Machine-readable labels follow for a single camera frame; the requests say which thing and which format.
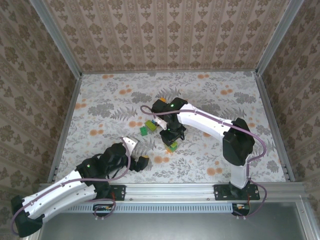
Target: gray platform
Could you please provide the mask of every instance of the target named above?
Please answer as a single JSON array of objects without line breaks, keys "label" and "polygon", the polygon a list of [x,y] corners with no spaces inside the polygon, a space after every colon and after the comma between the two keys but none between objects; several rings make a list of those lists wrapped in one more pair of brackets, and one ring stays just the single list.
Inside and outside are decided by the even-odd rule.
[{"label": "gray platform", "polygon": [[294,203],[267,203],[246,220],[230,213],[63,213],[46,223],[41,240],[306,240]]}]

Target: floral wallpaper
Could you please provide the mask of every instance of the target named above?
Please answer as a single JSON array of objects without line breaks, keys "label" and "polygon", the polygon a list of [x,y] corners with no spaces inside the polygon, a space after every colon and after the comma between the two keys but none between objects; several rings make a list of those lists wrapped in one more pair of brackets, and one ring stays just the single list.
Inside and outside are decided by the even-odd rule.
[{"label": "floral wallpaper", "polygon": [[320,222],[320,1],[303,2],[262,77],[296,180]]},{"label": "floral wallpaper", "polygon": [[82,72],[254,69],[290,0],[45,0]]},{"label": "floral wallpaper", "polygon": [[47,181],[74,85],[30,2],[1,0],[0,239],[13,237],[11,198]]},{"label": "floral wallpaper", "polygon": [[[152,106],[159,98],[170,102],[175,97],[225,119],[245,119],[267,145],[266,156],[251,164],[252,178],[258,182],[285,181],[259,90],[249,71],[84,75],[57,178],[119,143],[121,136],[128,136],[139,141],[133,155],[148,155],[150,162],[145,170],[129,172],[117,183],[229,182],[230,164],[222,155],[219,140],[209,134],[186,126],[185,140],[177,141],[173,153],[166,150],[160,127],[141,136],[140,128],[152,116],[143,114],[140,106]],[[261,151],[262,146],[256,143],[253,155]]]}]

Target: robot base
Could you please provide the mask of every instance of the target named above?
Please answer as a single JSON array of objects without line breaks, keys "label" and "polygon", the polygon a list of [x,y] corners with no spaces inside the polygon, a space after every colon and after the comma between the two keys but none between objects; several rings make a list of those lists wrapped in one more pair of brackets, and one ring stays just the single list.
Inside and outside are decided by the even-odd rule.
[{"label": "robot base", "polygon": [[226,201],[226,200],[241,200],[247,201],[248,196],[250,200],[260,200],[260,194],[258,187],[249,182],[243,189],[239,189],[229,184],[216,184],[213,186],[214,197],[216,201]]}]

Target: small block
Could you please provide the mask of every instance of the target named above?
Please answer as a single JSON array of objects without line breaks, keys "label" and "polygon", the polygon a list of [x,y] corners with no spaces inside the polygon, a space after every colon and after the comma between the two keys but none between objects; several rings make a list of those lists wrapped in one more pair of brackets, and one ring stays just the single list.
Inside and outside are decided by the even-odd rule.
[{"label": "small block", "polygon": [[152,132],[157,129],[157,126],[152,123],[152,121],[148,120],[145,122],[145,125],[150,129]]},{"label": "small block", "polygon": [[148,135],[148,130],[145,126],[140,127],[140,132],[141,132],[141,136],[146,136]]},{"label": "small block", "polygon": [[171,144],[171,146],[165,146],[165,148],[169,153],[173,153],[175,150],[177,150],[178,143],[175,141],[174,143]]},{"label": "small block", "polygon": [[174,143],[171,144],[170,148],[174,149],[178,147],[178,143],[175,141]]}]

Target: patterned wall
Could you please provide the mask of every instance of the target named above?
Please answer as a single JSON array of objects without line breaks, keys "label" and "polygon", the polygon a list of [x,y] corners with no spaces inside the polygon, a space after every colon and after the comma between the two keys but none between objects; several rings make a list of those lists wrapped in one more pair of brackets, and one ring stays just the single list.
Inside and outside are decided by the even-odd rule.
[{"label": "patterned wall", "polygon": [[320,220],[320,1],[305,0],[263,73],[291,166]]},{"label": "patterned wall", "polygon": [[47,181],[74,85],[29,1],[1,0],[0,234],[9,231],[10,199]]},{"label": "patterned wall", "polygon": [[253,69],[289,0],[45,0],[83,72]]}]

